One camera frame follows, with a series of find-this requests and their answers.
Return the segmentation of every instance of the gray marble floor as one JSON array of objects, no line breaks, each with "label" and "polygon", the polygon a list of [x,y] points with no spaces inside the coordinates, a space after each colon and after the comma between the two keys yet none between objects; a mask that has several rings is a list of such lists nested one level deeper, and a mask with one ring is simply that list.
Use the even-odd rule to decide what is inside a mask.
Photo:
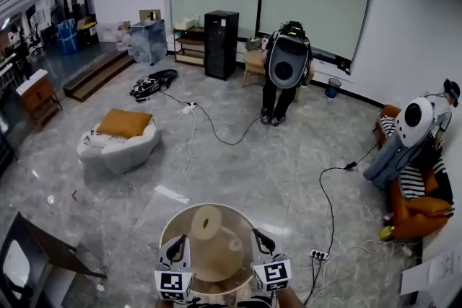
[{"label": "gray marble floor", "polygon": [[[380,110],[341,94],[328,100],[323,89],[310,86],[302,101],[289,108],[286,123],[274,128],[258,122],[237,146],[218,142],[197,110],[188,178],[183,168],[193,116],[180,120],[183,106],[162,94],[142,105],[128,95],[140,76],[172,67],[180,77],[168,93],[200,103],[222,138],[237,141],[258,116],[261,76],[252,76],[242,88],[240,69],[224,82],[204,76],[199,67],[175,64],[171,57],[154,67],[133,65],[88,101],[64,100],[64,111],[26,138],[19,160],[1,178],[0,240],[21,211],[47,232],[78,245],[89,267],[108,274],[103,292],[96,290],[95,281],[77,279],[65,307],[153,307],[153,270],[166,222],[187,206],[223,203],[283,239],[293,266],[292,287],[306,297],[312,284],[307,252],[326,250],[332,228],[319,174],[359,159],[374,144],[371,130]],[[85,168],[76,153],[82,132],[112,107],[152,113],[162,128],[152,155],[125,175]],[[371,242],[363,247],[374,254],[352,249],[378,240],[385,212],[383,194],[361,175],[369,161],[352,172],[323,176],[334,206],[331,256],[338,257],[321,269],[317,286],[323,286],[324,269],[327,286],[315,291],[310,307],[400,305],[398,287],[406,261],[399,248],[393,255],[391,246]],[[74,191],[77,201],[71,196]],[[50,195],[53,204],[47,202]]]}]

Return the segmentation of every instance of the white bean bag chair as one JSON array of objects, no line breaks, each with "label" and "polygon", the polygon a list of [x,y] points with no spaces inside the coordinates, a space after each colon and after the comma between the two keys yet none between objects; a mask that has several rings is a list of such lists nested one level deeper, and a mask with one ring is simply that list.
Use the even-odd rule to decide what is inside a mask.
[{"label": "white bean bag chair", "polygon": [[143,163],[159,143],[160,129],[151,120],[142,136],[122,138],[96,133],[99,125],[84,133],[77,147],[80,160],[86,163],[102,161],[109,170],[120,174]]}]

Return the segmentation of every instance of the shoe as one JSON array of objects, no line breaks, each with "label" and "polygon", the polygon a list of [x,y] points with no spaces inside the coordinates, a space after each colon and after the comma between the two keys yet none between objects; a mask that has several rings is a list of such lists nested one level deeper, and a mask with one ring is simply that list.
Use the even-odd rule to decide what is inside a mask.
[{"label": "shoe", "polygon": [[286,119],[287,119],[287,118],[286,118],[285,115],[283,115],[281,118],[273,117],[273,118],[271,119],[271,125],[274,126],[274,127],[276,127],[276,126],[278,126],[280,123],[285,122]]},{"label": "shoe", "polygon": [[270,124],[270,122],[271,122],[271,116],[270,116],[270,115],[262,115],[262,116],[261,116],[261,122],[262,122],[264,125]]}]

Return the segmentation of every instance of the wooden steps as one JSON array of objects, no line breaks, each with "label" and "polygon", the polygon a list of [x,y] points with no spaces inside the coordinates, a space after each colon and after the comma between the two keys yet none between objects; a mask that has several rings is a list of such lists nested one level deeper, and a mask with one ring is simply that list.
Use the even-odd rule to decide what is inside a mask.
[{"label": "wooden steps", "polygon": [[124,69],[134,63],[126,51],[113,51],[93,61],[88,69],[64,86],[64,94],[84,102]]}]

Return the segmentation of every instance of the brown leather couch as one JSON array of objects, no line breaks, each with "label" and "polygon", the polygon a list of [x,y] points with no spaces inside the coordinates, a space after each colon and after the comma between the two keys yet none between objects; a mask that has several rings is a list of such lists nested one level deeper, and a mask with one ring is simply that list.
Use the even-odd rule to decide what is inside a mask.
[{"label": "brown leather couch", "polygon": [[[380,115],[396,118],[401,110],[392,105],[386,105]],[[375,124],[382,146],[386,137],[379,122]],[[438,184],[433,173],[433,168],[429,168],[422,173],[425,184],[425,193],[430,194],[438,189]],[[394,180],[390,186],[390,197],[393,207],[394,237],[425,237],[432,232],[443,227],[448,218],[444,215],[451,209],[451,205],[443,200],[424,196],[411,201],[406,200],[401,195],[398,180]]]}]

